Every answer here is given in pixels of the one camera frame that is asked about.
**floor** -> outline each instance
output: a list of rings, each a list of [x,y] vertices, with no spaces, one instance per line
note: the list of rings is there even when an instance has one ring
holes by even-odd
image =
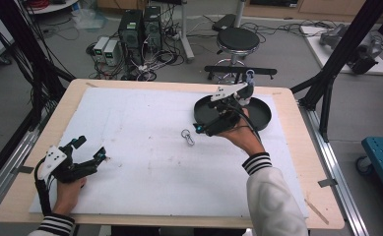
[[[53,28],[56,33],[46,39],[47,45],[77,78],[89,78],[94,72],[94,64],[86,53],[86,48],[96,42],[100,35],[112,35],[117,31],[117,16],[106,15],[103,29],[73,28],[68,22]],[[69,11],[48,14],[38,18],[43,29],[48,25],[63,23],[71,17]],[[206,18],[188,20],[189,29],[194,34],[214,35]],[[295,21],[244,19],[257,25],[277,28]],[[269,76],[257,76],[256,86],[291,88],[315,76],[320,67],[304,38],[292,33],[277,31],[266,35],[260,48],[245,59],[249,66],[275,68],[278,73],[270,80]],[[225,55],[217,55],[215,38],[190,36],[189,41],[195,60],[179,66],[168,66],[157,70],[156,82],[176,82],[211,84],[207,80],[204,66],[213,65]],[[11,138],[20,123],[31,109],[31,87],[24,80],[16,64],[0,64],[0,151]],[[302,98],[305,90],[297,93]],[[317,105],[320,114],[321,103]],[[383,186],[376,175],[360,176],[355,170],[355,161],[365,155],[360,141],[368,136],[383,137],[383,76],[338,75],[332,97],[329,118],[329,139],[333,151],[343,170],[353,198],[361,213],[369,235],[383,235]],[[0,236],[26,235],[36,228],[36,224],[0,223]],[[98,235],[99,225],[82,225],[78,235]],[[166,235],[183,235],[186,230],[167,231]],[[352,235],[348,226],[341,230],[312,230],[312,236]]]

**black stool seat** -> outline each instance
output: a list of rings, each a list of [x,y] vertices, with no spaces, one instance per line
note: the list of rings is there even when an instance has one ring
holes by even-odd
[[[259,37],[248,29],[227,28],[218,34],[218,46],[231,54],[250,54],[258,49]]]

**wooden table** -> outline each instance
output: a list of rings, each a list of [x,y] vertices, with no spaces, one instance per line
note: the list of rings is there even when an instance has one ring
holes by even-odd
[[[212,93],[216,85],[145,83],[76,80],[69,85],[55,112],[38,138],[25,166],[35,167],[51,145],[58,145],[71,120],[84,91],[87,88],[183,90]],[[301,185],[309,217],[310,229],[340,229],[343,221],[339,206],[330,187],[321,188],[319,181],[326,179],[317,152],[298,110],[295,99],[287,88],[255,88],[257,94],[270,95],[279,113],[287,144],[298,180]],[[20,173],[0,205],[0,222],[41,222],[43,215],[29,213],[36,189],[32,174]],[[155,225],[189,227],[252,227],[247,217],[197,217],[197,216],[149,216],[149,215],[95,215],[74,214],[79,224],[107,225]]]

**black plate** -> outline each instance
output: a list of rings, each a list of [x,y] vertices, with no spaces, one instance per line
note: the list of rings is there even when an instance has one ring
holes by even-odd
[[[219,113],[216,109],[211,109],[207,105],[210,100],[210,95],[205,96],[198,100],[194,106],[194,119],[197,123],[207,124],[212,120],[219,117]],[[267,103],[262,100],[252,97],[250,102],[245,106],[249,110],[249,117],[252,123],[255,125],[257,131],[265,129],[271,121],[271,109]]]

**striped sleeve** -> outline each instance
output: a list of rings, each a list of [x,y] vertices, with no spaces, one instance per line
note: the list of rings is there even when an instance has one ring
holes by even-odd
[[[252,175],[262,168],[272,167],[272,163],[267,152],[260,152],[251,155],[242,166],[249,175]]]
[[[75,220],[71,217],[52,213],[46,216],[37,230],[46,231],[54,235],[69,236]]]

